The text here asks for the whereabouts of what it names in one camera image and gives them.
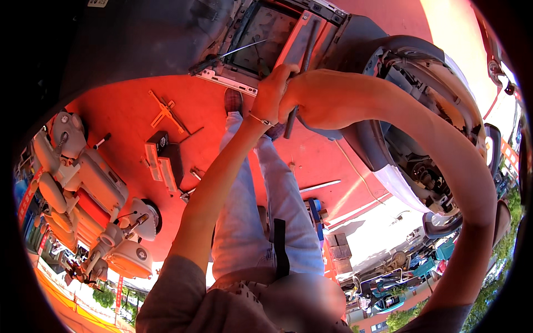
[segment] scooter wheel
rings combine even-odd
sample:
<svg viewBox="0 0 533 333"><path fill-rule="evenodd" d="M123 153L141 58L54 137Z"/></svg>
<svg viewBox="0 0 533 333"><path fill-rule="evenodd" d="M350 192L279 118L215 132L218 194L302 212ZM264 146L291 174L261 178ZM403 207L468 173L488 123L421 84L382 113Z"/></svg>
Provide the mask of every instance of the scooter wheel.
<svg viewBox="0 0 533 333"><path fill-rule="evenodd" d="M150 199L141 199L141 201L143 203L145 203L147 206L150 206L151 208L153 208L156 213L157 213L157 217L158 217L158 223L156 225L156 235L161 231L161 228L163 227L163 217L161 216L161 212L159 211L159 208L157 208L157 205L154 204L154 202Z"/></svg>

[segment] grey sleeve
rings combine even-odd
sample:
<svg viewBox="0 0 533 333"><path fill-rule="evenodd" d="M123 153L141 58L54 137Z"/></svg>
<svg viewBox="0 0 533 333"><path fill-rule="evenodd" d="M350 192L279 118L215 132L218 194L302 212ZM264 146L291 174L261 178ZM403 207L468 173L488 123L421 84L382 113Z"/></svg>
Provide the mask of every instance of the grey sleeve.
<svg viewBox="0 0 533 333"><path fill-rule="evenodd" d="M204 272L192 261L168 257L135 323L137 332L176 332L187 328L206 295Z"/></svg>
<svg viewBox="0 0 533 333"><path fill-rule="evenodd" d="M429 311L397 330L395 333L453 333L461 331L461 327L470 313L472 304L441 308Z"/></svg>

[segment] hand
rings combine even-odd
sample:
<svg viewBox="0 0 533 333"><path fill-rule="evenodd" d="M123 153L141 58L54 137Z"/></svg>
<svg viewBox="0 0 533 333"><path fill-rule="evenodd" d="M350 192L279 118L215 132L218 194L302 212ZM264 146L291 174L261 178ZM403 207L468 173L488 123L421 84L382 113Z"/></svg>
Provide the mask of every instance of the hand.
<svg viewBox="0 0 533 333"><path fill-rule="evenodd" d="M300 68L296 64L281 64L272 73L259 82L257 97L251 113L259 118L278 123L279 102L287 89L287 80L291 72L298 73Z"/></svg>
<svg viewBox="0 0 533 333"><path fill-rule="evenodd" d="M296 105L298 115L314 128L339 129L377 119L376 111L396 100L395 88L383 79L362 74L308 71L289 82L280 102L279 121L284 123Z"/></svg>

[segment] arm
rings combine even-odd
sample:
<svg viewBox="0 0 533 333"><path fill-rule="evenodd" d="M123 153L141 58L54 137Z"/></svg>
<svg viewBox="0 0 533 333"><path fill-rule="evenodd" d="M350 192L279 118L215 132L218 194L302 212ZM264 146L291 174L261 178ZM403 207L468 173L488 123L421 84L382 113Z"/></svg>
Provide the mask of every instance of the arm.
<svg viewBox="0 0 533 333"><path fill-rule="evenodd" d="M298 67L281 65L261 81L260 92L252 107L255 116L273 124L278 122L279 101L292 71L298 71ZM248 152L268 128L252 117L243 120L191 196L168 256L185 257L206 272L213 229L231 185Z"/></svg>
<svg viewBox="0 0 533 333"><path fill-rule="evenodd" d="M280 104L280 121L292 106L312 127L343 128L377 119L411 136L439 166L463 213L454 253L422 313L475 301L492 254L496 190L481 155L445 120L385 80L317 70L294 78Z"/></svg>

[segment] bracelet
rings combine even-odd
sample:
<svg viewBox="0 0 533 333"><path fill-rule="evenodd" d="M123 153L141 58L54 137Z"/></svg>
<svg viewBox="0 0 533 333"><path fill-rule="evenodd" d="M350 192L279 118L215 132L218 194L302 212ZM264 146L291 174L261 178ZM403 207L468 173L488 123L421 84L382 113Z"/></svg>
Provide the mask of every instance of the bracelet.
<svg viewBox="0 0 533 333"><path fill-rule="evenodd" d="M269 122L268 120L264 120L264 119L259 119L257 118L256 116L254 116L252 113L250 113L250 116L254 117L255 119L259 120L263 125L267 125L267 126L271 126L271 127L274 127L275 125L271 122Z"/></svg>

